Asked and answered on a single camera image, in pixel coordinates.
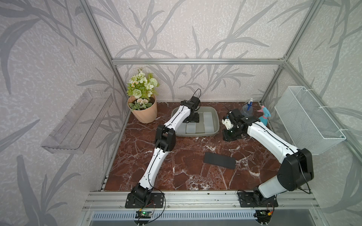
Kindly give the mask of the grey-green storage box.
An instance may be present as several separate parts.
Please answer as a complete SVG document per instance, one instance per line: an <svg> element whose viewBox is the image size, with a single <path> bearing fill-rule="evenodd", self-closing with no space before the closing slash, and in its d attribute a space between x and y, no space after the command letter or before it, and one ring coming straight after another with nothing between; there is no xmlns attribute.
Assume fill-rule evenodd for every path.
<svg viewBox="0 0 362 226"><path fill-rule="evenodd" d="M214 123L214 133L205 133L204 129L204 112L211 112L213 116L213 123ZM215 108L210 106L202 106L199 110L199 123L196 126L196 133L195 134L186 134L186 123L182 123L181 126L176 130L176 135L178 137L206 137L206 136L213 136L219 132L220 129L220 122L217 111Z"/></svg>

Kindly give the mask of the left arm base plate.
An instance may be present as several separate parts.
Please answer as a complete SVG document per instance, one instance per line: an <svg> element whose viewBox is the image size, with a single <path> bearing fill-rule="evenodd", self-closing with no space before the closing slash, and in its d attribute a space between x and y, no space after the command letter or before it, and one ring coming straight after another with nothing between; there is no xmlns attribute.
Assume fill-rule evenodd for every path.
<svg viewBox="0 0 362 226"><path fill-rule="evenodd" d="M146 194L145 197L138 197L136 193L129 193L127 195L125 208L126 209L135 209L135 208L163 208L165 204L164 196L162 193L150 193Z"/></svg>

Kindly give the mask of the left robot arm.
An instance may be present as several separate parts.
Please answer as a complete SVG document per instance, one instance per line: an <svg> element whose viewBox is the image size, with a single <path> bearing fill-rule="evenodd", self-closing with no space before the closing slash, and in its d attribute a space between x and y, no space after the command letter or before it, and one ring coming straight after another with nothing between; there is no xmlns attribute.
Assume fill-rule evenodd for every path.
<svg viewBox="0 0 362 226"><path fill-rule="evenodd" d="M158 125L155 136L155 149L150 163L138 184L132 189L130 195L136 201L147 204L151 199L155 180L163 161L176 144L176 131L182 123L192 121L200 105L200 99L192 97L180 102L177 112L164 124Z"/></svg>

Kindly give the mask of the frosted pencil case front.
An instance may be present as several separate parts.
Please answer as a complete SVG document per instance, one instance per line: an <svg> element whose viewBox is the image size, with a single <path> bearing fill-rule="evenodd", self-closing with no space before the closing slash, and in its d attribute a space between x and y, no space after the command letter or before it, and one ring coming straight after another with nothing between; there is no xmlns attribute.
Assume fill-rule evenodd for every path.
<svg viewBox="0 0 362 226"><path fill-rule="evenodd" d="M214 123L213 123L213 116L211 112L204 112L204 129L205 133L214 133Z"/></svg>

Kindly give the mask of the black pencil case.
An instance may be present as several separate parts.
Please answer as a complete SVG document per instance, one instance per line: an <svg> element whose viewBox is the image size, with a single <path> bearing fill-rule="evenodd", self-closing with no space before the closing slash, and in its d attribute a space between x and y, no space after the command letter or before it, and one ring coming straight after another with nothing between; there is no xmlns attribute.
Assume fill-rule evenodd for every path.
<svg viewBox="0 0 362 226"><path fill-rule="evenodd" d="M206 152L203 163L224 167L227 169L236 168L236 159L216 153Z"/></svg>

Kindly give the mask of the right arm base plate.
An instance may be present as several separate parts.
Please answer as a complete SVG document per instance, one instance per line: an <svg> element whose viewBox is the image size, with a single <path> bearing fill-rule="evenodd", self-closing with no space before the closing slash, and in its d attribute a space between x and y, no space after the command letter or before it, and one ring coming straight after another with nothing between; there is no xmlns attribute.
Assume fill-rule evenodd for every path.
<svg viewBox="0 0 362 226"><path fill-rule="evenodd" d="M270 198L265 198L258 192L246 192L239 190L237 192L237 196L239 204L243 208L273 208L279 206L275 195Z"/></svg>

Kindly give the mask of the frosted pencil case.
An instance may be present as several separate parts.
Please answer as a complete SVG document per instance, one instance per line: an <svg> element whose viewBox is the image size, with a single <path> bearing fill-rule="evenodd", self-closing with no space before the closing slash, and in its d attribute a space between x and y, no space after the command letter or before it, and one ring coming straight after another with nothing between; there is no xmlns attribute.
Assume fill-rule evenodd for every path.
<svg viewBox="0 0 362 226"><path fill-rule="evenodd" d="M189 122L186 124L186 134L195 134L196 133L196 122Z"/></svg>
<svg viewBox="0 0 362 226"><path fill-rule="evenodd" d="M213 116L211 112L204 112L204 129L205 133L214 133L214 123L213 123Z"/></svg>

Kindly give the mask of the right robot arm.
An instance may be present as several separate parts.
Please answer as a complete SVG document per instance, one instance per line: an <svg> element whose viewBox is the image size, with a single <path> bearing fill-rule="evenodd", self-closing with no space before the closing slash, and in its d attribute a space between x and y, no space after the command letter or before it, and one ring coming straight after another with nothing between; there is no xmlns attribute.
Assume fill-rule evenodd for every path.
<svg viewBox="0 0 362 226"><path fill-rule="evenodd" d="M299 149L268 129L255 117L222 119L225 141L234 141L246 135L262 144L281 164L277 175L253 189L253 199L262 203L278 194L300 189L314 178L313 157L306 149Z"/></svg>

